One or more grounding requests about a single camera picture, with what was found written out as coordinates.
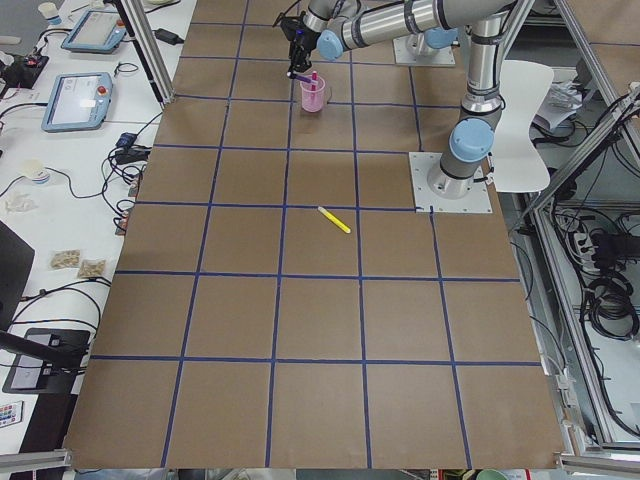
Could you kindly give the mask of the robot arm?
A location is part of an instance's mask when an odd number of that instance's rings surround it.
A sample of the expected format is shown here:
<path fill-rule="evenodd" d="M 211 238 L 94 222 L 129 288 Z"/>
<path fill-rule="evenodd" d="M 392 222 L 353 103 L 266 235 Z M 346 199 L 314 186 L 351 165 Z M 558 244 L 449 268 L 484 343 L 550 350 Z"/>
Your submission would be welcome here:
<path fill-rule="evenodd" d="M 453 183 L 470 182 L 492 149 L 503 109 L 503 42 L 519 29 L 528 9 L 525 1 L 394 1 L 371 9 L 359 1 L 311 1 L 298 15 L 279 13 L 274 23 L 289 43 L 291 79 L 311 68 L 314 51 L 334 61 L 387 40 L 399 48 L 400 65 L 441 66 L 459 35 L 468 35 L 459 120 L 430 172 L 436 191 L 442 192 Z"/>

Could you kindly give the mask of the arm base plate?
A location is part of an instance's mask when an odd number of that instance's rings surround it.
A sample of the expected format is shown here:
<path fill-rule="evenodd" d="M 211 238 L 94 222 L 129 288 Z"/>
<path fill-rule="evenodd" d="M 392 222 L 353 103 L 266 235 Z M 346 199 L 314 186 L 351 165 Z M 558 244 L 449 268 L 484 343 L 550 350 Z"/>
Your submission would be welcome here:
<path fill-rule="evenodd" d="M 454 67 L 451 46 L 430 47 L 423 35 L 409 35 L 393 40 L 395 63 L 404 66 Z"/>
<path fill-rule="evenodd" d="M 417 213 L 491 214 L 482 168 L 471 178 L 457 180 L 440 170 L 439 152 L 410 152 L 411 183 Z"/>

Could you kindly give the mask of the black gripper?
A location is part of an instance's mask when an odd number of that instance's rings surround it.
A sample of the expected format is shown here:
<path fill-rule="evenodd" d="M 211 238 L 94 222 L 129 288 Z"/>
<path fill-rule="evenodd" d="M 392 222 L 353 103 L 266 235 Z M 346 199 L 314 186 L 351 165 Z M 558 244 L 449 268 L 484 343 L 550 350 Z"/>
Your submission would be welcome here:
<path fill-rule="evenodd" d="M 297 79 L 311 69 L 310 56 L 316 48 L 318 33 L 306 27 L 294 28 L 289 35 L 290 66 L 287 70 L 289 79 Z"/>

